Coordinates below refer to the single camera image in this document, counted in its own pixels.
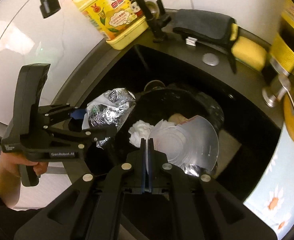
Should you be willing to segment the person's left hand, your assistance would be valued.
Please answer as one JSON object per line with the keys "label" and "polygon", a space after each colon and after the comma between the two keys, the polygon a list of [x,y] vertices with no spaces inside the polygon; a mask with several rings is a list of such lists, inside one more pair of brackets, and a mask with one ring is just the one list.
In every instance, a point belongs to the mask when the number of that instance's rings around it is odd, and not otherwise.
{"label": "person's left hand", "polygon": [[37,176],[47,172],[47,162],[33,162],[22,153],[4,153],[0,155],[0,198],[9,207],[14,207],[20,198],[20,165],[31,166]]}

